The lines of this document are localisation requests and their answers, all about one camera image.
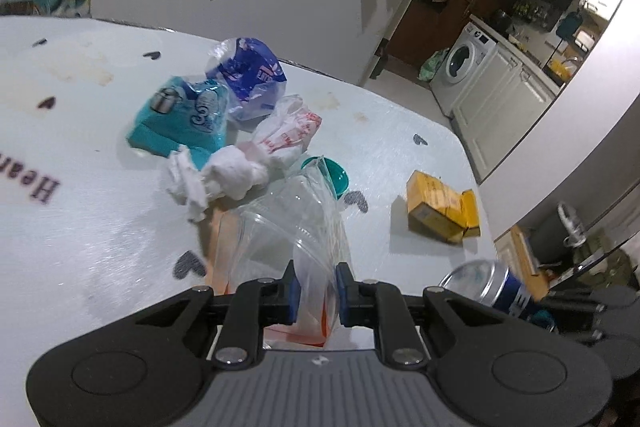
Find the clear plastic zip bag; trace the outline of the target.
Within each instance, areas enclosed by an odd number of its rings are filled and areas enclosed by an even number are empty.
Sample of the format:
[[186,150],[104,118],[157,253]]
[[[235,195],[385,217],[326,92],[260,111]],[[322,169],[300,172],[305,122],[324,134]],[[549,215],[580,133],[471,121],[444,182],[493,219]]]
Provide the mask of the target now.
[[349,262],[350,251],[332,185],[310,164],[273,182],[262,196],[235,208],[241,232],[230,271],[234,293],[245,282],[278,279],[288,262],[302,293],[293,325],[268,329],[270,343],[321,347],[337,321],[335,267]]

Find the yellow cardboard box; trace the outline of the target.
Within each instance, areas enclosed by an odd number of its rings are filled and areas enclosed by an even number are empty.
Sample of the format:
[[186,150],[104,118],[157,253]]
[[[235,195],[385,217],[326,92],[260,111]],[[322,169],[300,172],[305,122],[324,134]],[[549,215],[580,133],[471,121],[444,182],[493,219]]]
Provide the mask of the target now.
[[450,244],[482,234],[475,193],[454,191],[421,171],[413,171],[407,182],[407,210],[427,231]]

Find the blue white plastic wrapper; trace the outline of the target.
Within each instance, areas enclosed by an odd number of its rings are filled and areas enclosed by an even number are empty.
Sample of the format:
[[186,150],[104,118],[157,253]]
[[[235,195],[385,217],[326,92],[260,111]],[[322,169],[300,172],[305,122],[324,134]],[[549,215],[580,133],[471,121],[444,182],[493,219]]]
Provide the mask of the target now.
[[285,94],[286,77],[277,57],[256,38],[231,38],[209,51],[205,75],[229,90],[229,118],[264,118]]

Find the tan cardboard piece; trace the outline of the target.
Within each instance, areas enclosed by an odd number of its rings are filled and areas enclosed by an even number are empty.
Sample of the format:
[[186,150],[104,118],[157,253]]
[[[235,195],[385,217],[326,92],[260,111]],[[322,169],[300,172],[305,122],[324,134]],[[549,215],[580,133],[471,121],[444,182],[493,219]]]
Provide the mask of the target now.
[[216,295],[226,295],[230,293],[230,271],[239,244],[240,217],[235,208],[220,200],[213,205],[209,228],[205,282]]

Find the silver blue can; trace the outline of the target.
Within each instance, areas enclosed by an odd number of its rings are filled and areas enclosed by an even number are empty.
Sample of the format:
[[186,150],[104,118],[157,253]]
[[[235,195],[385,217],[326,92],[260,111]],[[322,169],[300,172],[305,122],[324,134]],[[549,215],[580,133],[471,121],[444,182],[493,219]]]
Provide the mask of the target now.
[[526,286],[497,260],[464,262],[447,274],[439,286],[522,320],[540,310]]

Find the teal plastic cap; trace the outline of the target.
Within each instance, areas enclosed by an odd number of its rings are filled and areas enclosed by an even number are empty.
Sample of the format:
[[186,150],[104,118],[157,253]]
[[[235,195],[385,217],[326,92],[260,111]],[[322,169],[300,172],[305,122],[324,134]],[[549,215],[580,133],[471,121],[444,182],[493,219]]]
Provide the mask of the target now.
[[349,177],[346,170],[337,164],[331,158],[326,156],[312,156],[306,158],[300,167],[305,168],[310,164],[317,165],[323,176],[332,185],[334,195],[337,199],[340,199],[348,190]]

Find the crumpled white tissue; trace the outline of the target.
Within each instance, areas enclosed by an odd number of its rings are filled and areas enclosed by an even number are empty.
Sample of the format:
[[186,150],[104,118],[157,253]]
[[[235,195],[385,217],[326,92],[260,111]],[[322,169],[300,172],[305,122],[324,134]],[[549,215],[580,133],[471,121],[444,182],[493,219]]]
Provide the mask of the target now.
[[190,150],[180,145],[168,156],[167,192],[186,207],[186,217],[201,222],[211,202],[229,197],[241,200],[254,186],[269,181],[268,156],[253,142],[227,145],[205,165],[195,166]]

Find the wooden low cabinet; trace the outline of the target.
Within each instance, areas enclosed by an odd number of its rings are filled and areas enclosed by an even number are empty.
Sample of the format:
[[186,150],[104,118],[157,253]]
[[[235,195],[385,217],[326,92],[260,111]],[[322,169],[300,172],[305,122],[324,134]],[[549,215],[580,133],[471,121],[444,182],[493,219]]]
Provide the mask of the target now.
[[526,286],[535,300],[548,295],[547,277],[539,269],[537,261],[529,251],[525,234],[517,225],[498,237],[495,246],[498,259]]

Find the white red plastic bag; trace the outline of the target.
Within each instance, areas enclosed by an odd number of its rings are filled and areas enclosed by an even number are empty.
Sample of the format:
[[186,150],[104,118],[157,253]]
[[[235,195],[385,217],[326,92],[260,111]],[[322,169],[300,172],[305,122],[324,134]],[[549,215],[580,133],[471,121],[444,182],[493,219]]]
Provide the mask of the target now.
[[285,95],[256,127],[246,155],[268,168],[288,169],[306,152],[321,124],[300,95]]

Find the teal tissue pack wrapper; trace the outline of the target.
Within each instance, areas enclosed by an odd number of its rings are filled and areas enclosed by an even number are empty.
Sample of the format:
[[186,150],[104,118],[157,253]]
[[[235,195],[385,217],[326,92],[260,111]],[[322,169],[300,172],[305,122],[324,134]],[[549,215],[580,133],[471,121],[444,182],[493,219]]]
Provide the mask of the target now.
[[229,90],[205,76],[175,76],[145,102],[127,136],[131,147],[168,157],[184,145],[202,169],[226,145]]

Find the green plastic bag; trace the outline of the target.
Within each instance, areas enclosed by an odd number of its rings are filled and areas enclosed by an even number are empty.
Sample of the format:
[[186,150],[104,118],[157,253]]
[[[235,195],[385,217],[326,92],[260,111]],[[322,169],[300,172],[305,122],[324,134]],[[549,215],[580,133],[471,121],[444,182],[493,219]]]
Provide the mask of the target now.
[[446,60],[446,57],[449,53],[450,49],[445,48],[436,51],[432,54],[421,66],[418,74],[418,80],[421,82],[430,82],[436,75],[436,72],[439,70],[439,67],[442,66],[442,62]]

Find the white kitchen cabinets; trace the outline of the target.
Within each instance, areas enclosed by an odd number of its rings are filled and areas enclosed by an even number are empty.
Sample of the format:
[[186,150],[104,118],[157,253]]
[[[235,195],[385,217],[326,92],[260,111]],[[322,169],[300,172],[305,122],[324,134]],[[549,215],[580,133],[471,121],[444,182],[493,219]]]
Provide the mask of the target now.
[[477,180],[483,181],[550,107],[560,88],[499,44],[452,110]]

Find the white washing machine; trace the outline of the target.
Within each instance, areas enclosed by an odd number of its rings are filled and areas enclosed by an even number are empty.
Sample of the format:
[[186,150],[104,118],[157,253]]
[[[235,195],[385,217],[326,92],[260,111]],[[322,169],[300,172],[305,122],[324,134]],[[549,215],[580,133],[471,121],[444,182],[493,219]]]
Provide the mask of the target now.
[[467,22],[430,83],[440,110],[452,116],[454,106],[461,101],[475,77],[486,65],[497,43],[474,22]]

